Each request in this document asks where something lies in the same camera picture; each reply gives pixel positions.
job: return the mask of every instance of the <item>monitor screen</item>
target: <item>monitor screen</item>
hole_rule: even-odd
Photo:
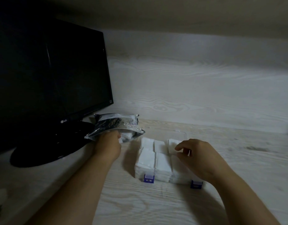
[[[0,12],[0,151],[112,103],[102,32]]]

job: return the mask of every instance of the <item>plastic bag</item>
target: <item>plastic bag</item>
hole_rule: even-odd
[[[94,117],[90,117],[95,124],[94,130],[88,133],[85,138],[95,141],[105,131],[118,130],[121,134],[120,143],[131,141],[145,133],[144,130],[138,127],[138,116],[117,113],[94,115]]]

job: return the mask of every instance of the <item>blue plastic clip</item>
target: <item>blue plastic clip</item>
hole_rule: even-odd
[[[154,183],[154,175],[153,174],[144,174],[144,182]]]
[[[191,181],[191,189],[201,189],[202,188],[202,181]]]

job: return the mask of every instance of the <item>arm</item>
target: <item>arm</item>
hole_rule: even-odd
[[[177,156],[199,178],[218,191],[232,225],[280,225],[247,183],[240,178],[207,142],[197,139],[183,141]]]
[[[105,178],[121,151],[117,131],[103,134],[93,156],[27,224],[92,224]]]

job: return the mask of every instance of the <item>monitor stand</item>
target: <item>monitor stand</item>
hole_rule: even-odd
[[[16,167],[39,166],[63,158],[89,143],[84,136],[94,129],[92,123],[70,121],[24,140],[13,151],[10,163]]]

